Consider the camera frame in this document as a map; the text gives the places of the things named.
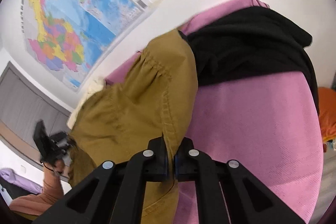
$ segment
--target jacket sleeve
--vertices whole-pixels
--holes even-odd
[[[64,196],[63,188],[61,185],[60,177],[54,175],[54,173],[43,167],[44,181],[42,194],[38,196],[46,203],[53,205],[57,200]]]

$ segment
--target pink fabric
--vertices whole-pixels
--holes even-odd
[[[259,0],[231,0],[194,16],[188,35]],[[107,78],[123,82],[136,53]],[[286,72],[199,87],[187,137],[214,160],[239,160],[308,223],[323,168],[320,127],[307,81]],[[174,224],[198,223],[194,183],[180,183]]]
[[[210,8],[209,10],[201,12],[198,15],[195,15],[181,27],[181,31],[185,35],[188,35],[206,25],[209,25],[218,18],[231,14],[237,10],[252,6],[269,8],[268,4],[263,3],[260,0],[229,0],[228,2],[224,2],[213,8]]]
[[[141,52],[136,52],[124,63],[122,63],[118,68],[116,68],[109,76],[105,78],[107,85],[112,85],[115,83],[122,83],[125,80],[126,74],[132,67],[134,61],[140,56]]]

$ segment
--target orange sweater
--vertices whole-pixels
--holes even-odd
[[[64,196],[60,178],[46,167],[43,167],[43,171],[42,194],[21,196],[14,199],[9,205],[12,211],[39,216]]]

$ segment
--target world map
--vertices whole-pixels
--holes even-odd
[[[78,90],[97,60],[141,13],[132,0],[26,0],[26,50]]]

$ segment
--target person's arm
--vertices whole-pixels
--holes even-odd
[[[64,162],[59,160],[55,166],[45,164],[43,167],[44,180],[42,194],[27,195],[14,199],[9,208],[16,213],[25,213],[39,216],[52,206],[58,199],[64,196],[59,176],[52,170],[63,172]]]
[[[52,166],[48,163],[44,164],[44,180],[43,180],[43,190],[42,194],[38,196],[41,197],[45,202],[50,205],[53,205],[57,200],[64,196],[63,188],[61,185],[60,177],[56,176],[54,171],[63,173],[64,162],[58,160],[55,163],[55,166]]]

